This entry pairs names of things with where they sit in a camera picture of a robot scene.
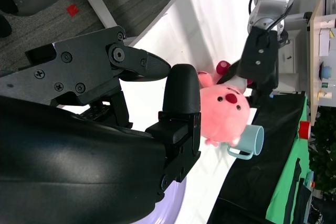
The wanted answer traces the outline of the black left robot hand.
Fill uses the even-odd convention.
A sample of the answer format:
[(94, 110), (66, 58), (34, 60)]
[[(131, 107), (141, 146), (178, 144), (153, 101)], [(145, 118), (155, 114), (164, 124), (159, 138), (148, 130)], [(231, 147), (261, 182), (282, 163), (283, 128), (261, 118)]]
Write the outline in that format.
[(240, 60), (231, 65), (218, 84), (229, 83), (235, 77), (251, 80), (249, 104), (259, 105), (278, 87), (278, 34), (253, 27), (246, 40)]

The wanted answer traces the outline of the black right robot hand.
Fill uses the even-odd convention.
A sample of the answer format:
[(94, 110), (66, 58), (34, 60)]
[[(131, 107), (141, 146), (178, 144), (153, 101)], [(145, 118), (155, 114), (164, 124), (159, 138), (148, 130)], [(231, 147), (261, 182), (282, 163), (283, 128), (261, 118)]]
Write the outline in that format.
[[(195, 68), (124, 39), (119, 26), (94, 31), (1, 73), (1, 223), (132, 223), (196, 164)], [(158, 122), (133, 130), (120, 82), (161, 79)]]

